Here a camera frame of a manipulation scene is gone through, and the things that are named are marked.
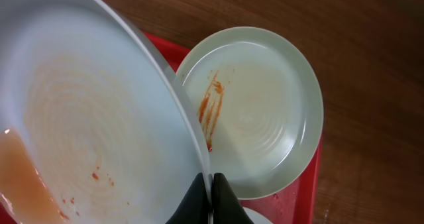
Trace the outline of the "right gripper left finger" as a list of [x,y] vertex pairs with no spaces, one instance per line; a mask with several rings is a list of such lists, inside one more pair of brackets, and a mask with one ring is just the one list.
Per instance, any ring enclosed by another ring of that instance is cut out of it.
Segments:
[[209,202],[203,174],[199,173],[166,224],[208,224]]

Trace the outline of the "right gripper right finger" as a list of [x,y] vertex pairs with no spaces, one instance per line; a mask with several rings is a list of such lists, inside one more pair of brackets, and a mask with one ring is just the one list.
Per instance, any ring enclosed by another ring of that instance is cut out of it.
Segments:
[[214,224],[253,224],[224,174],[214,174],[211,194]]

